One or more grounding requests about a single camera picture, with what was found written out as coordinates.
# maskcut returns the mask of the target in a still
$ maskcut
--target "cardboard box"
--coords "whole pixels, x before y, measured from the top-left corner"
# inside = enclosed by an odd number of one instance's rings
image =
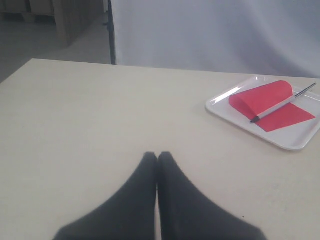
[[[30,0],[30,4],[31,12],[34,14],[54,14],[54,5],[52,0]]]
[[[27,0],[5,0],[6,11],[11,13],[28,12]]]
[[[0,13],[6,10],[5,0],[0,0]]]

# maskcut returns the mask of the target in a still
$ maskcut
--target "red paper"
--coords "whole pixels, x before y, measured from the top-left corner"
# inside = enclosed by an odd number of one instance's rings
[[[229,104],[251,120],[292,95],[293,89],[288,82],[276,81],[231,95]],[[262,118],[256,124],[266,132],[271,132],[314,118],[312,114],[289,103]]]

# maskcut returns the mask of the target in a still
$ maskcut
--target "table surface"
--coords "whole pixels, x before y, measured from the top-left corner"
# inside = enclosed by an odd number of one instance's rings
[[[144,152],[170,151],[205,195],[268,239],[317,240],[320,134],[289,152],[205,110],[248,77],[31,60],[0,84],[0,239],[52,239],[112,196]]]

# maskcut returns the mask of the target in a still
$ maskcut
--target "folded red paper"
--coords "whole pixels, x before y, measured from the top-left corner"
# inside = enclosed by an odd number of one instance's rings
[[[291,85],[281,80],[231,95],[229,104],[251,120],[292,95]],[[312,114],[289,103],[256,124],[266,132],[271,132],[314,118]]]

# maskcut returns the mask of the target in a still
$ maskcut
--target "plastic tray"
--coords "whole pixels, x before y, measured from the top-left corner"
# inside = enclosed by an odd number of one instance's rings
[[[209,112],[280,148],[290,151],[301,150],[320,129],[320,95],[309,91],[305,96],[302,96],[293,102],[293,104],[313,114],[316,118],[271,132],[265,132],[256,124],[250,123],[248,118],[229,105],[229,96],[232,94],[257,88],[275,81],[278,80],[268,76],[253,76],[226,92],[208,100],[205,107]],[[303,90],[295,86],[292,86],[292,88],[294,93]]]

